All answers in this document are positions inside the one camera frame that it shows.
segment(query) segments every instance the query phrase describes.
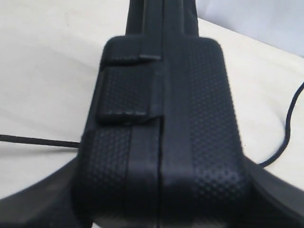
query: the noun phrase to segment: white surface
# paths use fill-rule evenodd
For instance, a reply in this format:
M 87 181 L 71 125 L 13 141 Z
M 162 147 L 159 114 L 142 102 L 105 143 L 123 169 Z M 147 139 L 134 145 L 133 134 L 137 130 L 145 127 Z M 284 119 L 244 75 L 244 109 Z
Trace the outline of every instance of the white surface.
M 303 0 L 196 0 L 200 18 L 304 57 Z
M 105 42 L 124 33 L 125 0 L 0 1 L 0 133 L 79 141 Z M 200 20 L 223 47 L 245 154 L 270 156 L 284 135 L 304 60 Z M 304 95 L 292 138 L 268 169 L 304 190 Z M 0 198 L 62 166 L 71 150 L 0 143 Z

